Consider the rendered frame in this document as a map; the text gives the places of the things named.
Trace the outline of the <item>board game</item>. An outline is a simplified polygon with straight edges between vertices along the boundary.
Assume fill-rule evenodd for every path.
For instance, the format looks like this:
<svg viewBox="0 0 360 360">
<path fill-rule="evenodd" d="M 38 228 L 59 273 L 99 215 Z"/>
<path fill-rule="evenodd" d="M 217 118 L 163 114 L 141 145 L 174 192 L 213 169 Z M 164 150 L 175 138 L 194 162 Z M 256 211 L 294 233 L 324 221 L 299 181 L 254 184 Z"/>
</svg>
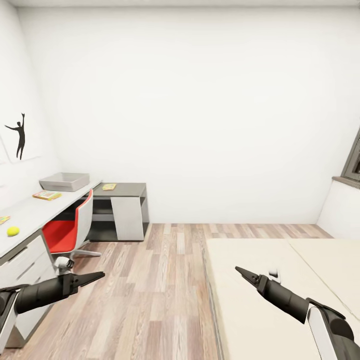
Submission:
<svg viewBox="0 0 360 360">
<path fill-rule="evenodd" d="M 48 190 L 43 190 L 41 192 L 38 192 L 36 194 L 32 195 L 34 198 L 38 198 L 38 199 L 42 199 L 42 200 L 48 200 L 48 201 L 52 201 L 58 197 L 63 196 L 61 193 L 59 192 L 54 192 L 54 191 L 48 191 Z"/>
</svg>

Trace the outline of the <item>tennis ball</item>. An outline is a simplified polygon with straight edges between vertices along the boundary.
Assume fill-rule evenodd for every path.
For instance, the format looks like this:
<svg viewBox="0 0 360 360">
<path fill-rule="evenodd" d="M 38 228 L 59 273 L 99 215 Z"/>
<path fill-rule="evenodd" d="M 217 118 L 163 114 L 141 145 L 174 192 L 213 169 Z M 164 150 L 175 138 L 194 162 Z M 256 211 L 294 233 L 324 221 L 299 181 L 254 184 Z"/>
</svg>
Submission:
<svg viewBox="0 0 360 360">
<path fill-rule="evenodd" d="M 16 236 L 19 232 L 20 232 L 20 229 L 19 229 L 19 227 L 17 227 L 17 226 L 10 227 L 10 228 L 6 231 L 6 233 L 7 233 L 9 236 Z"/>
</svg>

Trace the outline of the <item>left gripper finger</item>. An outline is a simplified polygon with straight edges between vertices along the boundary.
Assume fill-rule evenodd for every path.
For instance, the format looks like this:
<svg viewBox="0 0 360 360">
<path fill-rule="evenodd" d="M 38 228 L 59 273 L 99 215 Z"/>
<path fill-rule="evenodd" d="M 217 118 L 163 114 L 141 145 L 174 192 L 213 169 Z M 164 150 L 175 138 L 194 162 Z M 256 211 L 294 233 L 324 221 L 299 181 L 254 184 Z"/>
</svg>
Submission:
<svg viewBox="0 0 360 360">
<path fill-rule="evenodd" d="M 87 282 L 87 283 L 85 283 L 85 284 L 83 284 L 83 285 L 80 285 L 80 287 L 84 287 L 84 286 L 86 286 L 86 285 L 88 285 L 88 284 L 90 284 L 90 283 L 92 283 L 92 282 L 94 282 L 94 281 L 96 281 L 96 280 L 99 280 L 99 279 L 101 279 L 102 277 L 104 277 L 106 274 L 104 273 L 102 276 L 100 276 L 100 277 L 98 277 L 98 278 L 96 278 L 96 279 L 94 279 L 94 280 L 91 280 L 91 281 L 89 281 L 89 282 Z"/>
<path fill-rule="evenodd" d="M 87 274 L 82 274 L 82 275 L 76 275 L 73 276 L 72 279 L 70 280 L 70 292 L 75 292 L 75 288 L 90 282 L 100 276 L 103 276 L 104 272 L 103 271 L 98 271 L 98 272 L 93 272 L 93 273 L 87 273 Z"/>
</svg>

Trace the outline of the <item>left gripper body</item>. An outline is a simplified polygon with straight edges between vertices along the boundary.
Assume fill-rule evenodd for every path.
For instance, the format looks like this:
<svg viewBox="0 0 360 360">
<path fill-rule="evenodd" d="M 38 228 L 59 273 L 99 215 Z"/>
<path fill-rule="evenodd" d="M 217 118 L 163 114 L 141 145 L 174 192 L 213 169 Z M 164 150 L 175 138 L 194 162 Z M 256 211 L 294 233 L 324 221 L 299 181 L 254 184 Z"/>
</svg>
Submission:
<svg viewBox="0 0 360 360">
<path fill-rule="evenodd" d="M 76 294 L 79 287 L 76 287 L 74 292 L 71 292 L 70 283 L 71 279 L 73 279 L 73 276 L 78 275 L 71 272 L 40 282 L 36 293 L 38 308 L 52 303 L 55 304 L 55 302 L 68 298 L 70 295 Z"/>
</svg>

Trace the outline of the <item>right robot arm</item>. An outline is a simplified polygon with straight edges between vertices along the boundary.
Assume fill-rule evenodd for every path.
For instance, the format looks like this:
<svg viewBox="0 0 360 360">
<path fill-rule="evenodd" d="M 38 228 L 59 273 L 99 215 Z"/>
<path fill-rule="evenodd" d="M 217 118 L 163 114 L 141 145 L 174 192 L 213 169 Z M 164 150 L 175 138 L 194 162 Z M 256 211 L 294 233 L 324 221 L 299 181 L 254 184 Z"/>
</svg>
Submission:
<svg viewBox="0 0 360 360">
<path fill-rule="evenodd" d="M 342 313 L 282 286 L 278 267 L 269 267 L 269 276 L 239 266 L 235 269 L 268 302 L 302 324 L 307 317 L 321 360 L 360 360 L 360 346 L 355 343 L 353 330 Z M 309 304 L 314 306 L 308 309 Z"/>
</svg>

